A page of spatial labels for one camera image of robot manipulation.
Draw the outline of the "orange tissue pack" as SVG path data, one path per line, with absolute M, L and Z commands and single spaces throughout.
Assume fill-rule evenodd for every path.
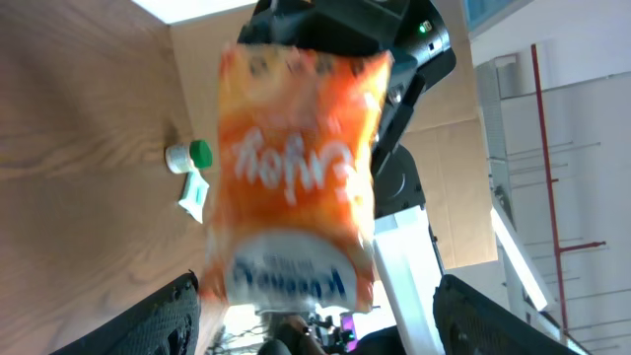
M 387 51 L 223 52 L 203 300 L 264 312 L 372 307 L 372 145 L 392 63 Z

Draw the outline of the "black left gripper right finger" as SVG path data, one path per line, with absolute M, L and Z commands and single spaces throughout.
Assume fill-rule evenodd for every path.
M 574 353 L 451 274 L 435 291 L 433 314 L 447 355 Z

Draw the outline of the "mint green wipes pack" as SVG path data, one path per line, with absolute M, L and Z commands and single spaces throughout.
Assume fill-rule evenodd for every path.
M 181 198 L 178 201 L 178 205 L 200 224 L 203 223 L 203 210 L 209 187 L 209 183 L 200 172 L 188 173 Z

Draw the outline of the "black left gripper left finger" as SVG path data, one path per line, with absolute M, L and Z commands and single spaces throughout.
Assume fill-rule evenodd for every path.
M 52 355 L 193 355 L 200 312 L 198 280 L 189 271 Z

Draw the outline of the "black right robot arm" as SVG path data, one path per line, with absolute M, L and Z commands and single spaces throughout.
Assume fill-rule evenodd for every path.
M 257 1 L 241 43 L 295 45 L 360 56 L 391 51 L 385 111 L 373 145 L 377 266 L 395 319 L 363 331 L 342 317 L 323 349 L 338 354 L 441 354 L 433 315 L 445 274 L 417 167 L 401 139 L 417 101 L 456 67 L 448 27 L 431 0 Z

